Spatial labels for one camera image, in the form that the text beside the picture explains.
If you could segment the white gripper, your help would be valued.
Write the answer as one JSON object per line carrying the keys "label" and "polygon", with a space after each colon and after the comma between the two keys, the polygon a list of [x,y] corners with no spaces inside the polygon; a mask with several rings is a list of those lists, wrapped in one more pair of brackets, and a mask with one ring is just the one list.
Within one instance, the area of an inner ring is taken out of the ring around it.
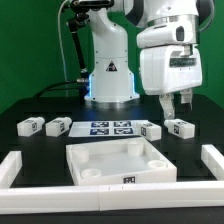
{"label": "white gripper", "polygon": [[179,15],[151,21],[137,35],[142,86],[147,95],[160,95],[165,119],[174,118],[173,92],[192,109],[191,88],[202,84],[197,32],[195,15]]}

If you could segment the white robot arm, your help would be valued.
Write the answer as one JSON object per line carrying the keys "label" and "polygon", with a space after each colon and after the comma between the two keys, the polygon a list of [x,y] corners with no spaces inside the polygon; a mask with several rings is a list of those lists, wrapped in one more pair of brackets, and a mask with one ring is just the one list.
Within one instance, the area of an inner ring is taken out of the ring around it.
{"label": "white robot arm", "polygon": [[146,94],[157,95],[166,119],[175,117],[173,94],[191,104],[192,89],[202,84],[199,33],[215,15],[215,0],[68,0],[75,18],[69,21],[73,35],[91,27],[94,69],[81,71],[88,80],[85,102],[99,108],[122,108],[139,99],[134,75],[128,67],[126,30],[108,18],[122,12],[142,31],[137,35],[140,78]]}

